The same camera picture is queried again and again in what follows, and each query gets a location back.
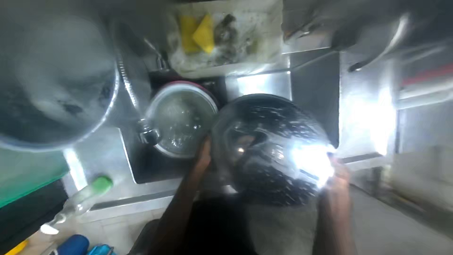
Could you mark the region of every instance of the stainless steel sink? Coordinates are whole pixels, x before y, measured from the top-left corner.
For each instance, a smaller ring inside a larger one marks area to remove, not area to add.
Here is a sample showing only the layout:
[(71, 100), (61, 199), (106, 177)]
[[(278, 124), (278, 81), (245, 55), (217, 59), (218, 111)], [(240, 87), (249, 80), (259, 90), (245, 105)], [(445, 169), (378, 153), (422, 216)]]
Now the stainless steel sink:
[[(167, 82), (181, 79), (168, 72), (150, 73), (153, 93)], [(311, 111), (326, 129), (332, 144), (338, 145), (338, 53), (323, 49), (286, 54), (280, 65), (264, 73), (193, 81), (213, 94), (219, 108), (251, 93), (275, 94), (292, 100), (302, 109)], [(71, 169), (63, 178), (68, 195), (101, 174), (114, 181), (114, 187), (82, 215), (82, 221), (164, 207), (192, 167), (193, 160), (169, 158), (152, 146), (142, 144), (136, 120), (137, 114), (123, 88), (105, 125), (64, 152)], [(207, 179), (207, 186), (222, 185), (213, 175), (208, 175)]]
[[(292, 67), (268, 70), (250, 76), (228, 76), (191, 80), (209, 90), (219, 108), (235, 98), (252, 93), (269, 93), (292, 100), (310, 111), (323, 125), (332, 144), (338, 146), (339, 57), (330, 50), (301, 52), (284, 56)], [(151, 73), (153, 91), (174, 80), (171, 74)], [(193, 160), (169, 158), (153, 147), (129, 149), (132, 174), (136, 183), (147, 183), (182, 177)]]

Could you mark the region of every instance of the blue object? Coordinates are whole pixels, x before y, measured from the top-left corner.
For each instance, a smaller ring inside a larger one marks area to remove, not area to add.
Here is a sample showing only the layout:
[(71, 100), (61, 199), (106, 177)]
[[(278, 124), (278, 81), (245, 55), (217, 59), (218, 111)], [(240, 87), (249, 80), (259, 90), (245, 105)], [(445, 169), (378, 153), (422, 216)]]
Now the blue object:
[(97, 245), (88, 253), (88, 255), (108, 255), (112, 247), (108, 245)]
[(58, 248), (58, 255), (85, 255), (87, 254), (90, 242), (82, 235), (69, 237)]

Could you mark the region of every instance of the sponge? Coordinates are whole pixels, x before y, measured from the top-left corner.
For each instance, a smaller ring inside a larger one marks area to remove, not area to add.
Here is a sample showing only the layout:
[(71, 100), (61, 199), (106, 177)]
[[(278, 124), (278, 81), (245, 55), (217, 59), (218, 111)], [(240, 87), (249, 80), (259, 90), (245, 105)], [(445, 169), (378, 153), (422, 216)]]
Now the sponge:
[(203, 49), (206, 53), (211, 53), (214, 49), (214, 27), (212, 25), (212, 18), (206, 14), (198, 26), (192, 39)]
[(195, 53), (200, 51), (200, 47), (192, 39), (192, 35), (197, 29), (197, 19), (192, 16), (182, 15), (179, 17), (181, 27), (181, 43), (185, 53)]

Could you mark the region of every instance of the yellow object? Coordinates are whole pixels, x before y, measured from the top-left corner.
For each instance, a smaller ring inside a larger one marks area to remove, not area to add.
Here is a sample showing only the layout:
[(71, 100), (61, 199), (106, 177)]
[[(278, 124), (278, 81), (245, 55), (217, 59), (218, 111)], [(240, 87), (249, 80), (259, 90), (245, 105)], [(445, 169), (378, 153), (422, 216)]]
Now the yellow object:
[(181, 43), (185, 53), (195, 53), (200, 51), (200, 47), (192, 39), (192, 35), (197, 30), (197, 19), (192, 16), (182, 15), (179, 17), (181, 27)]
[(19, 252), (21, 252), (28, 244), (28, 240), (24, 240), (20, 244), (18, 244), (16, 247), (14, 247), (12, 250), (8, 251), (5, 255), (16, 255)]
[(198, 26), (192, 39), (206, 52), (211, 53), (214, 49), (214, 28), (212, 18), (206, 14)]

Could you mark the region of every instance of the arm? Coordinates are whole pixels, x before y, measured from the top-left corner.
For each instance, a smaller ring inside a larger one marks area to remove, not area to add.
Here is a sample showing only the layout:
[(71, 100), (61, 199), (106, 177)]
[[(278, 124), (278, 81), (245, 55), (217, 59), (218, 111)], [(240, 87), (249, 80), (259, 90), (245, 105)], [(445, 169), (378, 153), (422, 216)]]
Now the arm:
[(151, 240), (149, 255), (174, 254), (182, 243), (198, 185), (211, 162), (210, 150), (211, 139), (207, 138), (202, 144), (194, 168), (182, 180), (173, 200), (160, 219)]
[(313, 255), (350, 255), (353, 254), (353, 241), (349, 213), (348, 169), (332, 160), (335, 176), (321, 194), (318, 208), (318, 225)]

